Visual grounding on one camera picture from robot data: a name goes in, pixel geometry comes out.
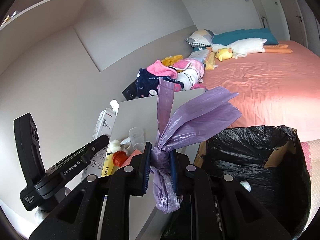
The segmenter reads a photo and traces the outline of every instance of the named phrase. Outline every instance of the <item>purple plastic bag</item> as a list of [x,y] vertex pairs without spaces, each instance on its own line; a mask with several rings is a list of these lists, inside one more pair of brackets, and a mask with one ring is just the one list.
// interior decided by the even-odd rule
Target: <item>purple plastic bag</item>
[[171,185],[170,156],[173,149],[206,141],[235,120],[241,113],[228,101],[238,93],[216,87],[180,106],[170,117],[174,84],[159,79],[158,133],[151,152],[151,170],[154,173],[153,194],[156,207],[164,213],[180,208],[180,201]]

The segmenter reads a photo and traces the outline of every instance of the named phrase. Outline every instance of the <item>yellow duck plush toy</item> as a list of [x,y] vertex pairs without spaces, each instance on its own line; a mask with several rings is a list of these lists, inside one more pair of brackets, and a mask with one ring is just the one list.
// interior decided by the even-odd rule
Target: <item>yellow duck plush toy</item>
[[233,54],[232,54],[232,49],[218,49],[216,58],[220,61],[224,60],[224,59],[229,59],[232,58]]

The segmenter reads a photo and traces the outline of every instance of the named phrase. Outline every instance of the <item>blue gripper pad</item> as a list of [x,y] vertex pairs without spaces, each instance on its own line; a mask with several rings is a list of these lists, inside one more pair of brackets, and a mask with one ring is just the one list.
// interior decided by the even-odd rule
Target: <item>blue gripper pad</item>
[[146,154],[146,162],[144,165],[144,172],[143,172],[143,190],[144,193],[146,193],[148,189],[148,183],[149,183],[149,175],[150,175],[150,154],[151,154],[151,143],[147,144],[145,149],[148,153]]
[[177,169],[174,158],[175,150],[170,152],[170,175],[171,175],[171,184],[173,188],[173,192],[177,193]]

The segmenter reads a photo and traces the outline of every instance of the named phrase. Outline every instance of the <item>yellow package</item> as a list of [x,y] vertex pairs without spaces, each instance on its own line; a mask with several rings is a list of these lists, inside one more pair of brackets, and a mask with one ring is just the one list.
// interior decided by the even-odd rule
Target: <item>yellow package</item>
[[103,169],[102,169],[102,177],[112,175],[112,170],[114,166],[112,157],[113,157],[113,154],[106,156],[106,159],[103,164]]

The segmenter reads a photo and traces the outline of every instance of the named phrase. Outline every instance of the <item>stuffed toy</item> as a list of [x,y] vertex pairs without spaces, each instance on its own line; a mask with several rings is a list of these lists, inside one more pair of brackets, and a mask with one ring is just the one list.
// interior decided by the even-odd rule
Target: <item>stuffed toy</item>
[[214,69],[214,52],[210,52],[207,60],[204,62],[205,68],[204,70],[213,70]]
[[229,59],[232,58],[233,54],[232,54],[232,49],[218,49],[216,58],[220,61],[224,60],[224,59]]
[[161,63],[166,66],[172,66],[174,63],[178,62],[179,60],[183,59],[182,55],[170,56],[166,57],[165,59],[161,60]]

